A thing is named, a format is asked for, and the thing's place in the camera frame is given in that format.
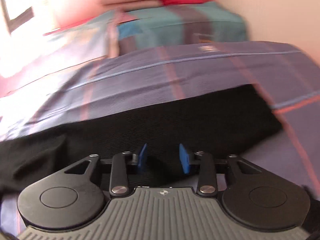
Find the black knit pants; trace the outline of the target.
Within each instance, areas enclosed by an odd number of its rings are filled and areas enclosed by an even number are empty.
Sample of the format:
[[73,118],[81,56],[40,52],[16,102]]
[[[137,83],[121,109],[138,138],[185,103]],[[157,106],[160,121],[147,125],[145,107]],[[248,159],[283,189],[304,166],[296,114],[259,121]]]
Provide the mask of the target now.
[[146,169],[132,186],[183,178],[179,145],[217,159],[241,154],[282,129],[252,85],[55,126],[1,142],[1,194],[30,184],[90,154],[110,158],[145,146]]

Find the purple plaid bed sheet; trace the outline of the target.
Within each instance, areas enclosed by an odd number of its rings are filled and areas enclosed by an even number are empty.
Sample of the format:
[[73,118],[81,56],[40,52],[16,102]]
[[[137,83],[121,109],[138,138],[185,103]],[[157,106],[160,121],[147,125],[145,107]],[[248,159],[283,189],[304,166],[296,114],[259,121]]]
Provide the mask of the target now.
[[283,43],[157,47],[61,68],[1,100],[1,139],[247,83],[284,125],[248,159],[319,195],[319,64]]

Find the teal plaid pillow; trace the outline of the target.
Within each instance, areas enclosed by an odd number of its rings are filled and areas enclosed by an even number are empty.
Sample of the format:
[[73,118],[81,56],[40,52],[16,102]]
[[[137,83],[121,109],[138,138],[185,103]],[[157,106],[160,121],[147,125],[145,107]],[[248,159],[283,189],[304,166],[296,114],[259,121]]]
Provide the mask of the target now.
[[119,53],[160,46],[248,40],[245,21],[216,2],[131,11],[118,25]]

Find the window frame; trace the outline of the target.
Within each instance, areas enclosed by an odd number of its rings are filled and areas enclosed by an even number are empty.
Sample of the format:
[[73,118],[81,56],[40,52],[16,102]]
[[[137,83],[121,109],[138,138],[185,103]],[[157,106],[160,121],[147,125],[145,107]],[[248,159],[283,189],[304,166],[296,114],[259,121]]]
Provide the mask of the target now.
[[25,0],[1,0],[1,10],[9,34],[34,17],[32,6]]

